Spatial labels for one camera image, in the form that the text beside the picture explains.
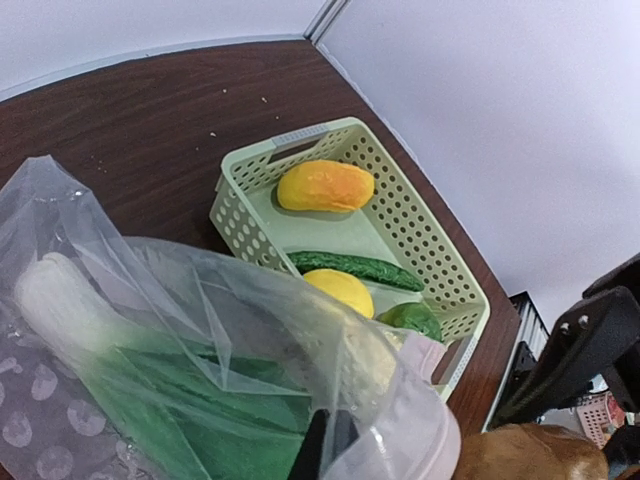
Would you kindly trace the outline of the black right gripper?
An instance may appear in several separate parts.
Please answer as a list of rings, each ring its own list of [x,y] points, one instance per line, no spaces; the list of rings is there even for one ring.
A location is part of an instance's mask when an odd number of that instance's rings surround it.
[[[556,322],[536,365],[490,428],[523,426],[587,394],[596,376],[625,412],[639,412],[639,257],[600,277]]]

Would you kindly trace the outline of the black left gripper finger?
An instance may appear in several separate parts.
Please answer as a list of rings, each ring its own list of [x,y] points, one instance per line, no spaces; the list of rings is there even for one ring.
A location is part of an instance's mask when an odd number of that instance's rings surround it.
[[[345,410],[331,414],[317,410],[288,475],[288,480],[316,480],[321,478],[323,455],[328,460],[338,458],[359,437],[354,416]]]

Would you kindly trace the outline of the green bok choy toy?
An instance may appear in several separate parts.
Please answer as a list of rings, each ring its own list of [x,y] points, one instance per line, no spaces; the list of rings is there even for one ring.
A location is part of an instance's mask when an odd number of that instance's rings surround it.
[[[235,357],[136,324],[66,256],[18,278],[30,328],[116,429],[171,479],[284,479],[309,426],[309,395],[276,362]]]

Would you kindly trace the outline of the brown potato toy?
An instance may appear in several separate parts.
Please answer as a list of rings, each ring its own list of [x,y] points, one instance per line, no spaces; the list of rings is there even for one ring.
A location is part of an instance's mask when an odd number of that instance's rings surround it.
[[[606,479],[604,453],[565,427],[508,424],[466,437],[455,479]]]

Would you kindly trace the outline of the clear zip top bag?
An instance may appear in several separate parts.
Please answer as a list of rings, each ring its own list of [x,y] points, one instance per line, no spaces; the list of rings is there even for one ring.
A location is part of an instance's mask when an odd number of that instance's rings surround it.
[[[295,277],[124,237],[49,157],[1,190],[1,464],[17,479],[449,479],[442,350]]]

